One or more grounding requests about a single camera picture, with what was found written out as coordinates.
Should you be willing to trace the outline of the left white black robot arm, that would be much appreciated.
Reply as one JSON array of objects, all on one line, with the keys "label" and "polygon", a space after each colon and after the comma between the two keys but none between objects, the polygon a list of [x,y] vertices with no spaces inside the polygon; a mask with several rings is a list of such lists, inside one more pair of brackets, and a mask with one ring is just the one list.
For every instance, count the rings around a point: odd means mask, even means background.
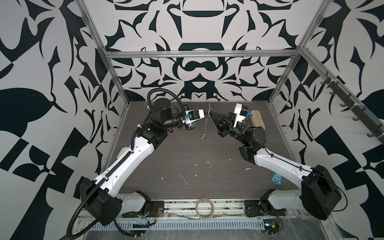
[{"label": "left white black robot arm", "polygon": [[131,145],[121,150],[118,159],[94,180],[85,179],[81,183],[84,208],[103,226],[119,215],[146,215],[151,198],[141,191],[121,197],[120,189],[141,162],[166,139],[169,129],[178,125],[190,127],[204,118],[203,110],[187,110],[177,117],[170,116],[163,123],[147,116],[134,133]]}]

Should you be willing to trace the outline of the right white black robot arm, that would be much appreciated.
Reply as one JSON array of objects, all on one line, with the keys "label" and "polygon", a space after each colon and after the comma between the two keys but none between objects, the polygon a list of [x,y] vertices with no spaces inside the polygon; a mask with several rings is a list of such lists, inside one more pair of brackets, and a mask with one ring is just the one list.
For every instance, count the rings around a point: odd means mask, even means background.
[{"label": "right white black robot arm", "polygon": [[269,150],[266,127],[259,111],[236,104],[233,112],[208,112],[219,136],[231,136],[239,141],[242,158],[259,167],[269,169],[297,186],[296,190],[270,190],[265,194],[267,205],[275,210],[304,210],[311,216],[326,220],[340,202],[342,191],[329,171],[321,166],[303,165]]}]

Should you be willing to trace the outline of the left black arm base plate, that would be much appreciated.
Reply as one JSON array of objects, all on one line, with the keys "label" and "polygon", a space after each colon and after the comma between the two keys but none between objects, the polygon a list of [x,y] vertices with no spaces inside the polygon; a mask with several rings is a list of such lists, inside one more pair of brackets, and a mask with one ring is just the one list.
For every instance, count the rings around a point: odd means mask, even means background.
[{"label": "left black arm base plate", "polygon": [[123,213],[123,218],[136,218],[136,217],[156,217],[158,214],[162,214],[165,207],[164,201],[150,201],[146,202],[142,209],[138,212]]}]

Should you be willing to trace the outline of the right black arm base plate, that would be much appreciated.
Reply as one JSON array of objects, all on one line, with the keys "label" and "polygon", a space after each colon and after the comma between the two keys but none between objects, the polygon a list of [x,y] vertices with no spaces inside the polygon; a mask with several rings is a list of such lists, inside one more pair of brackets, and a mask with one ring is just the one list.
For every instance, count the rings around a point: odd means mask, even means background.
[{"label": "right black arm base plate", "polygon": [[269,189],[259,200],[245,200],[245,214],[249,218],[261,216],[285,216],[286,209],[277,210],[268,201],[268,197],[276,189]]}]

